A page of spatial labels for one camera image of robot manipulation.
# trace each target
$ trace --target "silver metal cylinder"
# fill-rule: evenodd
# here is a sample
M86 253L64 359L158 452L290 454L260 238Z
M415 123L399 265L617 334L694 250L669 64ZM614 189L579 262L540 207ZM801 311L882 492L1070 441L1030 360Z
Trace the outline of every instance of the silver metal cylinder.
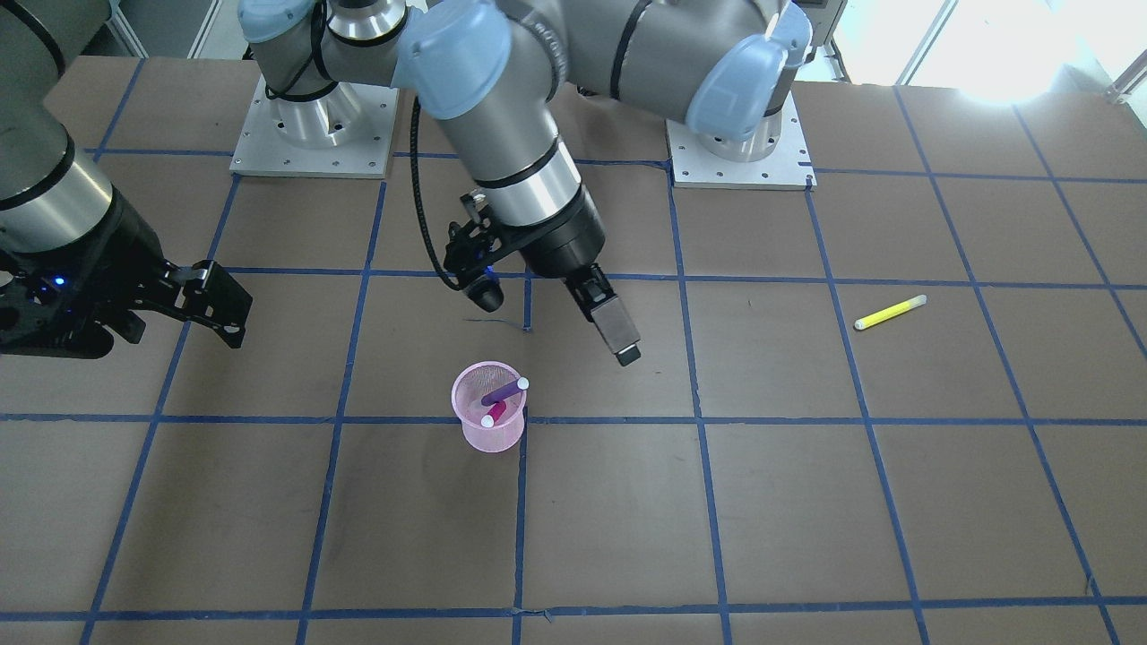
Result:
M557 138L557 124L546 107L553 84L549 59L525 29L514 25L513 38L506 70L482 102L462 116L438 122L479 184L530 168Z
M314 101L272 101L271 114L278 119L280 134L311 149L333 148L353 139L361 124L369 123L358 93L345 83Z
M83 238L111 207L111 180L84 153L42 195L0 210L0 248L8 252L57 249Z
M782 116L781 112L777 112L760 119L757 131L748 141L732 141L708 134L702 134L699 138L707 150L723 160L757 162L771 155L777 148L777 142L781 138L781 126L785 124Z
M582 185L582 176L564 141L557 151L533 174L509 186L483 187L486 201L494 208L498 220L507 226L532 226L557 215Z
M362 2L334 2L330 7L330 31L346 40L369 41L387 36L406 15L406 2L376 0Z

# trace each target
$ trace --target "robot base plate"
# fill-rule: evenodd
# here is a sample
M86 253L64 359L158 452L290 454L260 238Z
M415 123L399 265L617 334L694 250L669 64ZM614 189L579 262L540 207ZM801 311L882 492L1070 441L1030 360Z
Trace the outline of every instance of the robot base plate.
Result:
M398 90L352 84L366 109L369 123L361 124L365 135L333 148L301 148L276 130L271 101L259 78L243 132L235 143L231 170L251 177L341 177L344 179L384 179L390 161Z
M682 188L748 188L752 191L804 191L817 185L809 145L789 95L785 101L785 129L777 148L758 162L733 162L704 148L701 134L685 125L665 122L669 149L673 160L673 181Z

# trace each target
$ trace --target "bright light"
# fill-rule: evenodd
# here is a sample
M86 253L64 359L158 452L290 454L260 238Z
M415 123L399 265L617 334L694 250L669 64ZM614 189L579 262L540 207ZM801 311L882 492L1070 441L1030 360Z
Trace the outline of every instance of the bright light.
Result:
M965 56L946 67L951 85L969 96L997 103L1033 99L1071 59L1072 39L1044 2L972 0L957 13L962 20L949 29L959 33Z

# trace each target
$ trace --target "cardboard floor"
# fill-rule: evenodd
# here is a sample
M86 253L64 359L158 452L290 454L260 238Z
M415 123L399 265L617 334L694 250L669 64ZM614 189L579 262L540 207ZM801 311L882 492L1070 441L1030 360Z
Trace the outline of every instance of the cardboard floor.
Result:
M0 643L1147 643L1124 108L802 84L819 187L720 192L567 88L643 339L621 368L518 259L492 316L438 282L404 125L384 184L233 177L257 77L81 59L48 101L255 308L239 351L147 316L99 362L0 357ZM440 248L470 181L432 123L422 150ZM481 359L533 383L505 453L452 418Z

